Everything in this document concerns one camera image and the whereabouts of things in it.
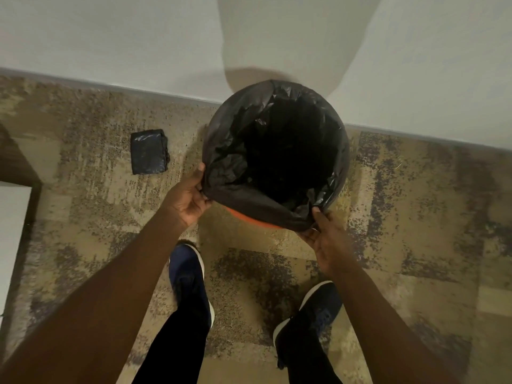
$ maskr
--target folded black garbage bag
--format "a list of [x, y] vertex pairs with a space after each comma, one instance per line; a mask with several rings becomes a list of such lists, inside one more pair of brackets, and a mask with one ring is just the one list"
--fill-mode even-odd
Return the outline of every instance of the folded black garbage bag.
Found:
[[233, 94], [203, 144], [205, 195], [248, 217], [295, 231], [327, 208], [349, 169], [349, 141], [333, 107], [298, 83], [269, 80]]
[[167, 137], [162, 129], [143, 130], [131, 134], [131, 172], [157, 174], [167, 171], [169, 153]]

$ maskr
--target person's left hand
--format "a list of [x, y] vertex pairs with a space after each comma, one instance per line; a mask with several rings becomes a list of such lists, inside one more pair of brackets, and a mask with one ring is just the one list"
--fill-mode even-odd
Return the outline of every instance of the person's left hand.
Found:
[[184, 229], [195, 223], [212, 204], [200, 192], [204, 169], [204, 163], [199, 164], [193, 173], [169, 190], [162, 202], [161, 208], [175, 215]]

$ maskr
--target forearm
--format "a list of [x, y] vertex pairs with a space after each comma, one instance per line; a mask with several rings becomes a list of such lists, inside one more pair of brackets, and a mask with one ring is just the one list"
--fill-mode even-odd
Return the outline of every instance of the forearm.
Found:
[[0, 381], [115, 382], [182, 231], [180, 221], [157, 212], [20, 345]]
[[346, 257], [334, 282], [375, 383], [457, 383], [413, 334], [355, 258]]

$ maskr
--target hand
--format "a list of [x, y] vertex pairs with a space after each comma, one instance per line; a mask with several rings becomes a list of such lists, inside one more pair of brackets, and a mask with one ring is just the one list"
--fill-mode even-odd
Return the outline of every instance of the hand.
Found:
[[332, 278], [342, 270], [347, 258], [353, 259], [350, 238], [331, 213], [323, 215], [319, 208], [313, 207], [313, 218], [320, 231], [309, 229], [298, 236], [315, 251], [320, 270]]
[[212, 201], [200, 192], [204, 168], [204, 163], [199, 164], [193, 173], [172, 187], [160, 206], [178, 218], [183, 224], [183, 229], [195, 223], [212, 204]]

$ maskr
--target patterned carpet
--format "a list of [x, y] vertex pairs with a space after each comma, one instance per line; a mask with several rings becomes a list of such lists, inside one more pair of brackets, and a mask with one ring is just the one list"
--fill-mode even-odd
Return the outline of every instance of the patterned carpet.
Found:
[[[170, 186], [199, 163], [214, 108], [25, 79], [1, 78], [0, 86], [2, 143], [14, 143], [42, 184], [0, 332], [9, 355], [123, 249]], [[131, 174], [130, 133], [144, 129], [163, 129], [169, 138], [163, 174]], [[349, 134], [349, 179], [331, 209], [347, 224], [360, 263], [464, 382], [509, 383], [512, 154]], [[216, 312], [199, 381], [287, 382], [271, 332], [322, 280], [314, 253], [294, 233], [248, 225], [219, 205], [184, 237], [200, 246]], [[119, 383], [131, 382], [175, 309], [166, 274]], [[371, 382], [344, 310], [322, 343], [344, 382]]]

